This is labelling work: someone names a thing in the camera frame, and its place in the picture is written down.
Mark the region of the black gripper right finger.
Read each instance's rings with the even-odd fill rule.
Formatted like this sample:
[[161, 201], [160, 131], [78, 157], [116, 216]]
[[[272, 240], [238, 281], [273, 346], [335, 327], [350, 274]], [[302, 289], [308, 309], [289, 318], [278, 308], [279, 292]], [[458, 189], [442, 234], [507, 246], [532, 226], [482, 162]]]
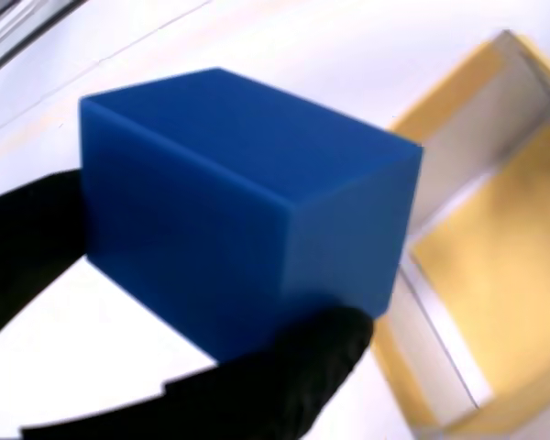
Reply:
[[334, 307], [260, 351], [165, 384], [162, 396], [36, 427], [25, 439], [299, 439], [369, 347], [373, 321]]

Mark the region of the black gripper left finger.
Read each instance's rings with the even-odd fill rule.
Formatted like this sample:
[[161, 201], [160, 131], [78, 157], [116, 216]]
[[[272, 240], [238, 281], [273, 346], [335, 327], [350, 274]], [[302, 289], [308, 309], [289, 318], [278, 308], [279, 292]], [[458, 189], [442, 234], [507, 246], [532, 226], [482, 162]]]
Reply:
[[85, 254], [81, 171], [0, 195], [0, 331]]

